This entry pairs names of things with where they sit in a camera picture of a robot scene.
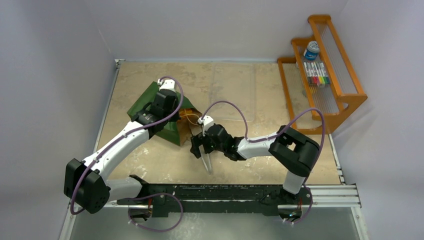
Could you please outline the green brown paper bag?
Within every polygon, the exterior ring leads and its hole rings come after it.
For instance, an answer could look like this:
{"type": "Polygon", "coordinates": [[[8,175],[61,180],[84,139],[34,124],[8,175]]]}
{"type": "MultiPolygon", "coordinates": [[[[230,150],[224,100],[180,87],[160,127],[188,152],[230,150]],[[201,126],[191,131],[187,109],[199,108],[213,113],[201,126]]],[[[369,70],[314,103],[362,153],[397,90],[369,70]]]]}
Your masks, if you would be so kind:
{"type": "MultiPolygon", "coordinates": [[[[130,107],[127,111],[127,115],[132,118],[147,103],[154,100],[156,92],[158,91],[158,84],[156,82],[152,82],[140,95],[137,101],[130,107]]],[[[163,130],[158,132],[156,136],[170,143],[182,146],[191,137],[190,123],[194,124],[202,113],[195,108],[186,96],[183,97],[183,103],[179,113],[181,119],[177,122],[168,122],[164,126],[163,130]]]]}

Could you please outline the metal tongs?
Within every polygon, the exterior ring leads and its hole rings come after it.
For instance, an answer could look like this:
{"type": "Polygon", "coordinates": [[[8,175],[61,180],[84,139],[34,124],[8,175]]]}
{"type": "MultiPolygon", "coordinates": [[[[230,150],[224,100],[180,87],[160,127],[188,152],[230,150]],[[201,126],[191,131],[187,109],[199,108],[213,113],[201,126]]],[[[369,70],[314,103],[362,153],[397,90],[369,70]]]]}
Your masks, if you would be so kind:
{"type": "Polygon", "coordinates": [[[213,173],[211,159],[209,154],[204,154],[201,156],[201,160],[203,162],[203,165],[206,169],[206,172],[211,175],[213,173]]]}

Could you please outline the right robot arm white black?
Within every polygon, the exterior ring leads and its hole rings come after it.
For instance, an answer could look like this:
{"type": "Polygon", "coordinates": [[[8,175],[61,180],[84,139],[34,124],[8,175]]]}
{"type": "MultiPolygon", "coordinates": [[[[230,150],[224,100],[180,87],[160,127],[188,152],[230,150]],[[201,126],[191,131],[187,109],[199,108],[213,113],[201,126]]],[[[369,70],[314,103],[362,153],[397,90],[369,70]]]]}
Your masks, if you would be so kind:
{"type": "Polygon", "coordinates": [[[213,124],[205,132],[190,138],[190,152],[197,158],[213,151],[223,153],[232,161],[245,161],[256,157],[274,157],[286,169],[287,174],[280,196],[288,204],[300,198],[301,187],[316,164],[320,145],[313,139],[282,125],[275,138],[267,136],[264,141],[249,142],[245,137],[230,135],[220,124],[213,124]]]}

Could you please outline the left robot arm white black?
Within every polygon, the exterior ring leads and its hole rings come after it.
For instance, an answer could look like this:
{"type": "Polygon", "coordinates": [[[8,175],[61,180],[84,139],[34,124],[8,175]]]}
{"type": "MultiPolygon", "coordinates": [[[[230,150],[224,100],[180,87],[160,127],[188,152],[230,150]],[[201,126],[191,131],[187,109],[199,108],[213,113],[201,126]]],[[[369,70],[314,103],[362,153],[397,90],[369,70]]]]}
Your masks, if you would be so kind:
{"type": "Polygon", "coordinates": [[[64,194],[70,198],[70,213],[97,213],[106,203],[131,199],[146,203],[149,191],[134,176],[109,180],[113,170],[137,147],[146,143],[168,122],[179,119],[182,102],[170,89],[159,90],[153,102],[137,112],[124,129],[100,150],[79,161],[72,159],[65,168],[64,194]]]}

